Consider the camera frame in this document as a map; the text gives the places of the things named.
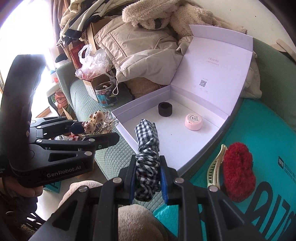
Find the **person's left hand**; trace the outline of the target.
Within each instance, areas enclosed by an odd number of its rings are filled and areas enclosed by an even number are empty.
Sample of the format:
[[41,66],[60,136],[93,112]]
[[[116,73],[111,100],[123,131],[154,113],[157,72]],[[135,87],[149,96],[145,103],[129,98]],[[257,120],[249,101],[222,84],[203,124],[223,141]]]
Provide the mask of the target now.
[[1,190],[4,190],[8,194],[18,194],[23,197],[38,197],[43,193],[43,186],[26,188],[20,185],[20,183],[14,177],[1,178]]

